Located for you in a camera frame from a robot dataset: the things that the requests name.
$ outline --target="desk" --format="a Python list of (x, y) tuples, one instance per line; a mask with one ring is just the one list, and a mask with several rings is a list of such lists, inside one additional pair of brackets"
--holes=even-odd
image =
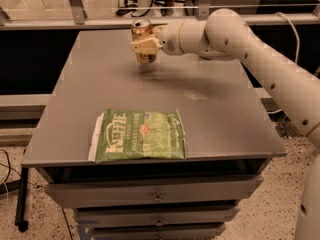
[[(36, 168), (46, 193), (96, 239), (214, 237), (285, 149), (239, 61), (160, 53), (141, 66), (129, 39), (128, 30), (80, 32), (23, 167)], [(186, 159), (88, 161), (108, 108), (178, 109)]]

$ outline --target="wooden drawer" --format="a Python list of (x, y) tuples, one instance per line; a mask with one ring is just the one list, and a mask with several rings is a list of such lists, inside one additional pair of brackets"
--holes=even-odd
[(248, 198), (261, 175), (51, 184), (45, 192), (63, 208), (186, 203)]
[(75, 211), (74, 218), (85, 228), (166, 226), (172, 224), (216, 223), (231, 220), (239, 211), (230, 205), (161, 205)]
[(173, 240), (203, 239), (220, 235), (225, 227), (219, 224), (176, 225), (165, 227), (138, 227), (94, 229), (96, 240)]

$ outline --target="snack package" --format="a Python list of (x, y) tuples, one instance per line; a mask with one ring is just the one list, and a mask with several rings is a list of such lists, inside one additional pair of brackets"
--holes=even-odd
[(97, 163), (139, 158), (185, 158), (184, 131), (177, 111), (162, 114), (109, 109), (101, 116), (95, 154)]

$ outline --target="robotic arm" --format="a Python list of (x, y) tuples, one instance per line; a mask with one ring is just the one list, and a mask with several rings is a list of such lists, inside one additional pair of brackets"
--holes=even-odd
[[(305, 69), (262, 42), (232, 10), (213, 12), (207, 21), (176, 22), (152, 28), (138, 20), (131, 47), (140, 63), (151, 63), (159, 49), (168, 55), (239, 59), (320, 150), (320, 82)], [(295, 240), (320, 239), (320, 157), (311, 166), (301, 202)]]

